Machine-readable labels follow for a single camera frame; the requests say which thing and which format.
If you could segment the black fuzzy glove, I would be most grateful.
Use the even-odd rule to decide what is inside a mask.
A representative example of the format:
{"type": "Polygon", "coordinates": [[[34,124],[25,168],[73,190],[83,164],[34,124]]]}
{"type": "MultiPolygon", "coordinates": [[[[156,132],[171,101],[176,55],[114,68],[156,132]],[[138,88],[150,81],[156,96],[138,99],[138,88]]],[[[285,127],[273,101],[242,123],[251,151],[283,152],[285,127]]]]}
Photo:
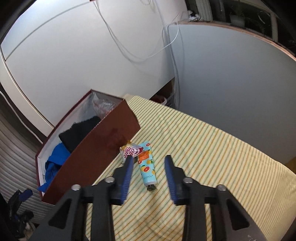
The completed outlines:
{"type": "Polygon", "coordinates": [[[93,116],[88,120],[74,123],[71,128],[60,133],[59,138],[65,148],[72,153],[100,121],[101,119],[98,116],[93,116]]]}

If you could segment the clear bag with pink item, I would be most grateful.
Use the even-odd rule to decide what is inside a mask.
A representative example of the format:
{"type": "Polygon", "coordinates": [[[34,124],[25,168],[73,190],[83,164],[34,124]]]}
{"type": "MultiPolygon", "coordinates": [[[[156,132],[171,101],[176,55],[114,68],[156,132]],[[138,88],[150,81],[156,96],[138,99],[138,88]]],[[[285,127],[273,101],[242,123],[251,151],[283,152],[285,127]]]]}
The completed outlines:
{"type": "Polygon", "coordinates": [[[116,104],[113,101],[99,98],[96,93],[93,94],[92,105],[96,115],[101,120],[104,119],[116,107],[116,104]]]}

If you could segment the dark red storage box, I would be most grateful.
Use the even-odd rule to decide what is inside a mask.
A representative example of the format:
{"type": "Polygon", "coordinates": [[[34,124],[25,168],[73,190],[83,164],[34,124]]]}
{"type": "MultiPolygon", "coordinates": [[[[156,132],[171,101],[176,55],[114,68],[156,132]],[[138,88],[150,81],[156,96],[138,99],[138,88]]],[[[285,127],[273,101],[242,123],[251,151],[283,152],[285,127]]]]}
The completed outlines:
{"type": "Polygon", "coordinates": [[[62,165],[41,201],[55,205],[74,184],[91,185],[119,154],[119,148],[130,141],[140,130],[136,115],[125,99],[96,90],[87,92],[58,122],[36,154],[36,173],[39,186],[45,181],[45,163],[60,143],[59,134],[95,116],[93,99],[110,100],[114,109],[86,135],[62,165]]]}

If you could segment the fruit print cream tube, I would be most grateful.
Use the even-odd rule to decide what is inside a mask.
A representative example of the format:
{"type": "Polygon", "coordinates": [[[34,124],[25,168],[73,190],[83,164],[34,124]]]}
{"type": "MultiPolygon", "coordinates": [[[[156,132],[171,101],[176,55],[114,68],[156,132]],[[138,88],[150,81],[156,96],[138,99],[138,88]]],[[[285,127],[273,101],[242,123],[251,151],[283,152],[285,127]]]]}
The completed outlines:
{"type": "Polygon", "coordinates": [[[143,183],[148,191],[154,191],[157,188],[158,181],[154,167],[151,144],[145,141],[139,145],[142,152],[137,156],[137,162],[143,183]]]}

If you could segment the blue knit cloth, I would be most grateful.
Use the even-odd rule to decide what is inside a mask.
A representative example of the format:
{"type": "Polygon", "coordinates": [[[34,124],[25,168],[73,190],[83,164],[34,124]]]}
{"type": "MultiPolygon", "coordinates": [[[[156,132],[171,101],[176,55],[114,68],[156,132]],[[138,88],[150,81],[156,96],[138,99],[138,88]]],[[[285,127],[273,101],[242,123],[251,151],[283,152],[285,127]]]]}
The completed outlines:
{"type": "Polygon", "coordinates": [[[44,193],[46,192],[62,165],[69,158],[70,154],[71,153],[67,150],[63,143],[56,145],[51,153],[51,156],[48,157],[48,160],[45,163],[45,183],[37,188],[39,191],[44,193]]]}

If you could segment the pink snack sachet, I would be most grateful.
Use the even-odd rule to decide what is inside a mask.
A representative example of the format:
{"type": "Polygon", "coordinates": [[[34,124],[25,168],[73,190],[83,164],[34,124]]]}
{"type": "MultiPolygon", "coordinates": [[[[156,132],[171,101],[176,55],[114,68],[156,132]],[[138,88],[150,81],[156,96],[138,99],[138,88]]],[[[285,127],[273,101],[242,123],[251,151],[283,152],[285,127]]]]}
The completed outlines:
{"type": "Polygon", "coordinates": [[[144,151],[143,147],[128,141],[126,145],[119,148],[119,152],[122,156],[121,163],[124,164],[128,156],[132,156],[133,158],[135,158],[139,154],[141,154],[143,151],[144,151]]]}

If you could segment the yellow striped tablecloth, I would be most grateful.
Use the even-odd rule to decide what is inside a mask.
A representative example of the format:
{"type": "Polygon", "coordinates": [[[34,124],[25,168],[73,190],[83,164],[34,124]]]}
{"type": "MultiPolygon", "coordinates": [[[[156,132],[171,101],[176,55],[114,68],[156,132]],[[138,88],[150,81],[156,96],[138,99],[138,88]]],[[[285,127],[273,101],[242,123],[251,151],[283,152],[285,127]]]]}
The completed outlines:
{"type": "Polygon", "coordinates": [[[164,158],[199,183],[225,185],[259,226],[267,240],[281,240],[295,219],[295,174],[246,142],[185,113],[140,96],[128,106],[140,131],[132,142],[149,142],[158,180],[146,190],[135,165],[127,200],[114,206],[116,240],[181,240],[182,206],[171,201],[164,158]]]}

